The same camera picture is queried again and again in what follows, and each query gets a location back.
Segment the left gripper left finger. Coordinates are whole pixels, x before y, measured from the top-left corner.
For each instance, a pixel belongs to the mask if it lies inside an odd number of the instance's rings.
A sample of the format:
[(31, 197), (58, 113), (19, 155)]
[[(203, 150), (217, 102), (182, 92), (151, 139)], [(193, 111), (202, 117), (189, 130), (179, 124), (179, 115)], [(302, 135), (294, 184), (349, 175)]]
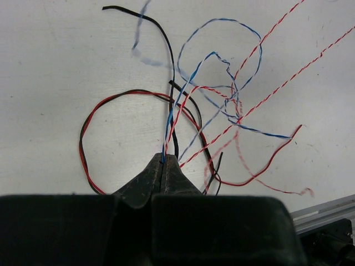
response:
[(108, 195), (1, 197), (2, 265), (106, 265), (150, 249), (150, 199), (163, 165), (148, 165)]

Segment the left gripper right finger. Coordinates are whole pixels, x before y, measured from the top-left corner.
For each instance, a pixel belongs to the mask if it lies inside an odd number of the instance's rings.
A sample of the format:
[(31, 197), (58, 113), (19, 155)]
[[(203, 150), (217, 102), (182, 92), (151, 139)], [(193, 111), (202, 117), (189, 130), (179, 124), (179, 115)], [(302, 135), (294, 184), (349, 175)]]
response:
[(204, 196), (166, 156), (151, 198), (155, 265), (306, 265), (285, 205), (273, 197)]

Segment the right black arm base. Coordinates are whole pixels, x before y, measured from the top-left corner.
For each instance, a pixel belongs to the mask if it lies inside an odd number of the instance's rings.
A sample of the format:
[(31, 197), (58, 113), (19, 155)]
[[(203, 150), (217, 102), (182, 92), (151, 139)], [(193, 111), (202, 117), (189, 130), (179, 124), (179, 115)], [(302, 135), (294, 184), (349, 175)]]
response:
[(352, 222), (341, 219), (300, 234), (308, 265), (354, 266)]

